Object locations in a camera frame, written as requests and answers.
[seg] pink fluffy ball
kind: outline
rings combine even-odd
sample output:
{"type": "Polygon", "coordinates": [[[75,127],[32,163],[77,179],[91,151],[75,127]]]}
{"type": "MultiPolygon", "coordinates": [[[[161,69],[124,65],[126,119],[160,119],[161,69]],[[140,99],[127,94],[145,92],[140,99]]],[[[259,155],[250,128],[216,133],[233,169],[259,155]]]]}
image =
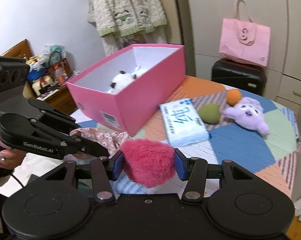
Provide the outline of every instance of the pink fluffy ball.
{"type": "Polygon", "coordinates": [[[175,175],[174,148],[168,144],[137,139],[125,141],[121,150],[127,176],[147,188],[166,183],[175,175]]]}

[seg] wooden nightstand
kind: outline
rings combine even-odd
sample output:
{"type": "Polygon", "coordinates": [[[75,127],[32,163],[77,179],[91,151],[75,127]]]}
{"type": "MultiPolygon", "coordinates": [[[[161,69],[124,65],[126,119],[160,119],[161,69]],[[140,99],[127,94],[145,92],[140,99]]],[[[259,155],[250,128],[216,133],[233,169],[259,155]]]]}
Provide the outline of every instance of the wooden nightstand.
{"type": "Polygon", "coordinates": [[[76,104],[66,85],[62,86],[58,92],[51,95],[44,101],[64,114],[71,114],[77,109],[76,104]]]}

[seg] pink floral cloth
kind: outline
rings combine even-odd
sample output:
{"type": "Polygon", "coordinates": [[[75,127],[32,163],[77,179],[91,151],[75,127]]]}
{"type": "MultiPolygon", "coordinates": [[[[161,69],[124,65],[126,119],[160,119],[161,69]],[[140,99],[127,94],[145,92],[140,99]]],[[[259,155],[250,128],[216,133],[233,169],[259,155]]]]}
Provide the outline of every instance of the pink floral cloth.
{"type": "MultiPolygon", "coordinates": [[[[130,136],[127,132],[112,132],[110,134],[107,131],[99,128],[78,128],[70,132],[70,136],[74,135],[81,136],[83,138],[101,144],[108,150],[108,153],[110,155],[109,158],[117,153],[124,141],[130,139],[130,136]]],[[[81,160],[96,158],[85,153],[76,153],[73,154],[73,156],[81,160]]]]}

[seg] wardrobe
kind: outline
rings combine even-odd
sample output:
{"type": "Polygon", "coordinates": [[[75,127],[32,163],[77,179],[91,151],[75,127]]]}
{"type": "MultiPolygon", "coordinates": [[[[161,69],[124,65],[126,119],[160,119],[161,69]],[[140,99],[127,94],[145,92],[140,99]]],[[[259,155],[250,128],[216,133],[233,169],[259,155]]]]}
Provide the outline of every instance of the wardrobe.
{"type": "MultiPolygon", "coordinates": [[[[233,18],[236,0],[188,0],[196,76],[211,79],[223,18],[233,18]]],[[[264,96],[291,108],[301,105],[301,0],[245,0],[254,22],[271,28],[264,96]]],[[[248,20],[243,7],[240,19],[248,20]]]]}

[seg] wooden headboard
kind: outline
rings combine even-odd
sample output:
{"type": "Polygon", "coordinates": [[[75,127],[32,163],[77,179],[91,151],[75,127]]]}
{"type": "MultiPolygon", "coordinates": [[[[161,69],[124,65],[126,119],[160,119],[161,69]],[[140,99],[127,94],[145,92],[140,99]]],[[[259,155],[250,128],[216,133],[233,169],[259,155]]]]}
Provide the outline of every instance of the wooden headboard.
{"type": "MultiPolygon", "coordinates": [[[[4,57],[22,57],[25,56],[27,59],[33,56],[33,53],[31,52],[30,46],[28,45],[28,40],[25,39],[21,41],[20,43],[16,44],[14,47],[10,48],[8,51],[3,53],[1,56],[4,57]]],[[[26,98],[35,98],[35,94],[33,92],[33,89],[31,88],[28,81],[25,83],[25,87],[23,90],[23,96],[26,98]]]]}

